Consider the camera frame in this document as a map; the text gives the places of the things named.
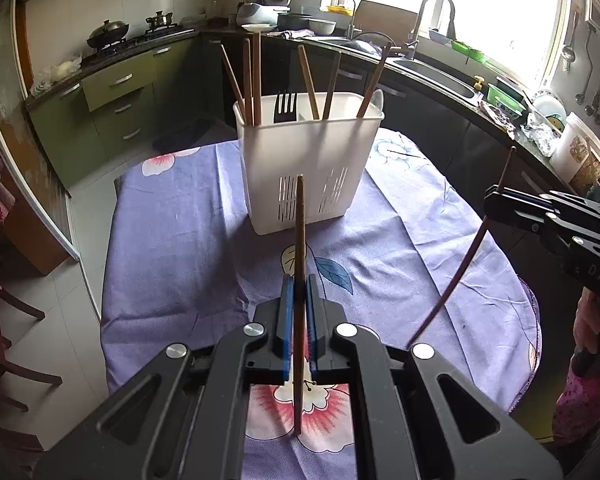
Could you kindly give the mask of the person's right hand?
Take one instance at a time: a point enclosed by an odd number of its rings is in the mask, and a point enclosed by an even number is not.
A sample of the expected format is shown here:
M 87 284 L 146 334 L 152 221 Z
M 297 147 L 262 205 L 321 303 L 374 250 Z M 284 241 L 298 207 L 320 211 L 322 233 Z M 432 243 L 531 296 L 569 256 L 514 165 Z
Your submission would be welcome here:
M 573 338 L 579 349 L 592 354 L 600 352 L 598 335 L 600 334 L 600 303 L 594 292 L 586 287 L 582 289 L 578 301 L 576 318 L 573 324 Z

